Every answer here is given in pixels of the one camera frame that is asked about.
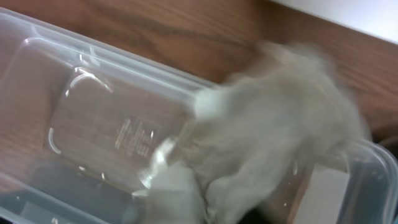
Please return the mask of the white tissue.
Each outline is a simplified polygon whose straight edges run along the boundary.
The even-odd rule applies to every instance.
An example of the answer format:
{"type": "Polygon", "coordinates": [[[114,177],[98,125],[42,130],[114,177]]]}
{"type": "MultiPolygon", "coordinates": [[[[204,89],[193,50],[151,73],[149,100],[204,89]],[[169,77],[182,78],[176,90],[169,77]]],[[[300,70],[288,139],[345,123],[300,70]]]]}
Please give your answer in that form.
{"type": "Polygon", "coordinates": [[[260,46],[227,82],[196,92],[193,115],[140,174],[146,223],[237,223],[294,162],[370,137],[329,58],[307,44],[260,46]]]}

